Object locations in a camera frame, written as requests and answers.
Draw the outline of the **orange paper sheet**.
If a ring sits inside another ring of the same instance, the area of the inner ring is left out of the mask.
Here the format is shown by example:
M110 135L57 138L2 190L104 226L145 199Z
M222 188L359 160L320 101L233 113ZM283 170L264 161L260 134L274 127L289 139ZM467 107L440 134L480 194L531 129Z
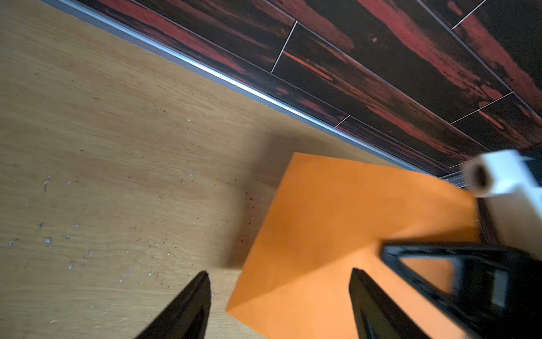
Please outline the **orange paper sheet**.
M356 338L349 296L367 272L428 336L465 332L388 268L384 240L476 242L477 202L441 179L295 154L226 311L267 338Z

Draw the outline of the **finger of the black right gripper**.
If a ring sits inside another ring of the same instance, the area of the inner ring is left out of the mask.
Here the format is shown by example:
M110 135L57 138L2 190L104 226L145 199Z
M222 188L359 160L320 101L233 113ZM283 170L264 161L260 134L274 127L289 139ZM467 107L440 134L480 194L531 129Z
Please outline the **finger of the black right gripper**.
M473 338L541 337L541 261L512 247L471 242L384 242L381 260ZM443 259L450 293L403 263Z

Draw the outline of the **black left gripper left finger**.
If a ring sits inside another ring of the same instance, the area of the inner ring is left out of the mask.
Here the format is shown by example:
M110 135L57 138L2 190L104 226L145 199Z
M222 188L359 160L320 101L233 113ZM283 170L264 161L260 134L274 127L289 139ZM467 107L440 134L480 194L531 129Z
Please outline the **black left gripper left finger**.
M210 278L201 271L136 338L204 338L210 308Z

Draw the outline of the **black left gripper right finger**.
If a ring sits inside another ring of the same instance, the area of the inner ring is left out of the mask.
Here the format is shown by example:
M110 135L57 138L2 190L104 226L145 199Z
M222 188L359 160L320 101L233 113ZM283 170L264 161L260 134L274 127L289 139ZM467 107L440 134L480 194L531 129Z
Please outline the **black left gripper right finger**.
M364 270L353 268L349 296L360 338L427 338Z

